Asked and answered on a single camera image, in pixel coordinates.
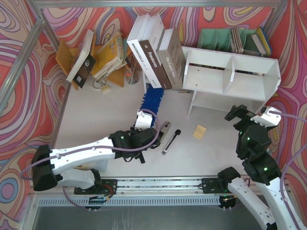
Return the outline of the blue microfiber duster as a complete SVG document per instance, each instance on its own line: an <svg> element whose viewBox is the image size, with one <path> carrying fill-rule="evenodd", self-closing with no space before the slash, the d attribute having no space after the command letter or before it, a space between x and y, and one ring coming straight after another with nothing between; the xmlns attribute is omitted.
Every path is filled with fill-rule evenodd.
<svg viewBox="0 0 307 230"><path fill-rule="evenodd" d="M153 88L151 85L147 87L146 93L143 96L141 109L147 109L158 115L160 103L164 95L163 88Z"/></svg>

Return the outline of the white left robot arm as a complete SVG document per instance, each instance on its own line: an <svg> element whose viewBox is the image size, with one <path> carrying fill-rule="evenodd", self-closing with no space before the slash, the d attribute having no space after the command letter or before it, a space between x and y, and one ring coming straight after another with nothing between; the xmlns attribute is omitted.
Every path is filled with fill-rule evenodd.
<svg viewBox="0 0 307 230"><path fill-rule="evenodd" d="M144 163L143 151L154 149L160 144L159 128L156 113L140 109L134 129L119 130L100 140L71 148L39 146L31 164L21 171L20 176L26 180L24 174L31 171L29 180L33 182L35 191L46 191L57 185L91 189L102 184L99 171L95 168L80 170L78 166L119 158L126 162L139 159Z"/></svg>

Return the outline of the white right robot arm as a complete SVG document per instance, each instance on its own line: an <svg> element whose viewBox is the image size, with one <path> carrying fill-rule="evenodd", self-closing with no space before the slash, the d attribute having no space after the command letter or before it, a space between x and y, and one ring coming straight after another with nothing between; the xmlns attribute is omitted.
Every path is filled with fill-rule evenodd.
<svg viewBox="0 0 307 230"><path fill-rule="evenodd" d="M282 113L278 109L263 107L255 114L246 106L232 106L225 120L239 118L234 124L238 131L236 153L249 178L264 195L262 202L233 168L228 167L217 174L218 188L228 190L242 202L263 230L305 230L306 226L297 214L284 186L285 170L280 170L276 160L269 154L272 141L268 132L278 126L282 117L302 122L306 119Z"/></svg>

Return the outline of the white bookshelf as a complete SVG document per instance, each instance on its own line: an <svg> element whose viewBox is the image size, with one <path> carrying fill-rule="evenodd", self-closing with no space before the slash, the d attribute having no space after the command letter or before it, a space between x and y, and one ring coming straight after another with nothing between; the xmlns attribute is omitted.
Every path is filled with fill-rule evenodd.
<svg viewBox="0 0 307 230"><path fill-rule="evenodd" d="M229 111L245 105L258 113L281 83L277 59L183 48L186 57L183 88L192 91L190 108Z"/></svg>

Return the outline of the black T-shaped part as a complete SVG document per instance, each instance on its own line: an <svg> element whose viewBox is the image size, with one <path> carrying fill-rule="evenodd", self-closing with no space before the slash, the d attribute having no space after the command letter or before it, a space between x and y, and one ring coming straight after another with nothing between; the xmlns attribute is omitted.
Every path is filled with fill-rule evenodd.
<svg viewBox="0 0 307 230"><path fill-rule="evenodd" d="M145 163L145 159L142 153L139 153L137 156L135 156L135 159L139 159L141 164Z"/></svg>

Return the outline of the grey black stapler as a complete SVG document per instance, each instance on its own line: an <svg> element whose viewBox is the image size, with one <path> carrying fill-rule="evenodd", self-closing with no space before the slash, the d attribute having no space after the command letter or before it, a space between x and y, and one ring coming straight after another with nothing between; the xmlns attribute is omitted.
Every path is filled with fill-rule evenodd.
<svg viewBox="0 0 307 230"><path fill-rule="evenodd" d="M170 128L171 128L171 123L170 122L166 122L164 124L164 126L161 128L161 130L159 132L160 143L163 143L163 141L166 138Z"/></svg>

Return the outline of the white book support stand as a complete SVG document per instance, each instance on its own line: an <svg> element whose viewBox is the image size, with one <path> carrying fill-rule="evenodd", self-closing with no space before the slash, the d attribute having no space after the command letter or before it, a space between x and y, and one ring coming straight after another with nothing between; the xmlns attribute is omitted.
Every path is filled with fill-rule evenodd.
<svg viewBox="0 0 307 230"><path fill-rule="evenodd" d="M151 85L149 80L147 79L147 76L144 71L142 71L142 79L143 79L143 88L144 88L144 93L147 93L147 89Z"/></svg>

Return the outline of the cup of pencils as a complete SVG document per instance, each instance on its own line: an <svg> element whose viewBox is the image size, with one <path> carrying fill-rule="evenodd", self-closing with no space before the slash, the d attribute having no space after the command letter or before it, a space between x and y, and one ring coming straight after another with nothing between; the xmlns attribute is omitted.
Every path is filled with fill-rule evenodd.
<svg viewBox="0 0 307 230"><path fill-rule="evenodd" d="M131 85L136 84L140 79L140 65L132 53L126 57L126 63L124 67L126 82Z"/></svg>

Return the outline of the green desk organizer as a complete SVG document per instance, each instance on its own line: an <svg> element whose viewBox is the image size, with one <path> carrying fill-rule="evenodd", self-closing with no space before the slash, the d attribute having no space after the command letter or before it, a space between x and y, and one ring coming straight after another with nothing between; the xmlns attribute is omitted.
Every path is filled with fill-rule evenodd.
<svg viewBox="0 0 307 230"><path fill-rule="evenodd" d="M248 38L256 35L256 30L238 27L201 29L197 48L243 54Z"/></svg>

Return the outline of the blue and yellow book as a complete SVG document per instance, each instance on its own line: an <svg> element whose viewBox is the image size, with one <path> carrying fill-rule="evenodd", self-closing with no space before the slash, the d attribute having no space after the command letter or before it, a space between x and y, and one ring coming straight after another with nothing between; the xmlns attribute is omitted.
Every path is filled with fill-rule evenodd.
<svg viewBox="0 0 307 230"><path fill-rule="evenodd" d="M265 51L267 57L270 57L272 54L272 47L269 43L269 40L261 27L258 27L255 30L255 33L251 34L252 38L256 39L256 44L262 46L262 50Z"/></svg>

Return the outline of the stack of yellow books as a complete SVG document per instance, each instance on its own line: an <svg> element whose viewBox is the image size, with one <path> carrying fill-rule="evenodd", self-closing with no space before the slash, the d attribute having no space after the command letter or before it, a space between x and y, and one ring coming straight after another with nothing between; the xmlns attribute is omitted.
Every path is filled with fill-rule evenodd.
<svg viewBox="0 0 307 230"><path fill-rule="evenodd" d="M123 40L120 31L116 31L110 40L95 54L96 63L92 75L99 81L107 78L113 71L125 66Z"/></svg>

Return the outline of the black and white book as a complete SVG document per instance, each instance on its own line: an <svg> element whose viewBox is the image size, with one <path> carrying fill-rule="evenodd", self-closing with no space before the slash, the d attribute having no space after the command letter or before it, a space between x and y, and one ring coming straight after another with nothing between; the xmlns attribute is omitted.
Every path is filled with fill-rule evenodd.
<svg viewBox="0 0 307 230"><path fill-rule="evenodd" d="M72 66L66 78L69 82L75 82L80 88L84 86L96 62L91 55L93 37L93 31L88 29L72 58Z"/></svg>

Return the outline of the grey Lonely Ones book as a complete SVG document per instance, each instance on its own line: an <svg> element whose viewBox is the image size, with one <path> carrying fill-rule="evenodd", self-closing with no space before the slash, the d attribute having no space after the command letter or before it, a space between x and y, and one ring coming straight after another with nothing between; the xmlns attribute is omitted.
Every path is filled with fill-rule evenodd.
<svg viewBox="0 0 307 230"><path fill-rule="evenodd" d="M181 90L183 87L186 58L176 29L165 30L157 53L172 89Z"/></svg>

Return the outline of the brown Fredonia book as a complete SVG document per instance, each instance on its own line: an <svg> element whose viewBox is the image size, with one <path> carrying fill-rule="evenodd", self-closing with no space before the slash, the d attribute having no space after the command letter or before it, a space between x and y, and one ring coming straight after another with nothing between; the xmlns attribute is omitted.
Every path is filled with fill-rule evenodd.
<svg viewBox="0 0 307 230"><path fill-rule="evenodd" d="M146 75L148 80L151 82L152 87L163 88L164 90L172 89L170 80L168 79L157 54L158 44L147 39L140 41L140 45L149 62L150 75Z"/></svg>

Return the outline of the white Mademoiselle book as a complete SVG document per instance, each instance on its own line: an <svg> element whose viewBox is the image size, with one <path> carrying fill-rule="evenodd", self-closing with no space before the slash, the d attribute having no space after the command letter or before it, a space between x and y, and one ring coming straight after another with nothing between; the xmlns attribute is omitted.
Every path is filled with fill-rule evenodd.
<svg viewBox="0 0 307 230"><path fill-rule="evenodd" d="M127 43L153 88L167 89L169 82L157 55L164 25L159 14L138 16Z"/></svg>

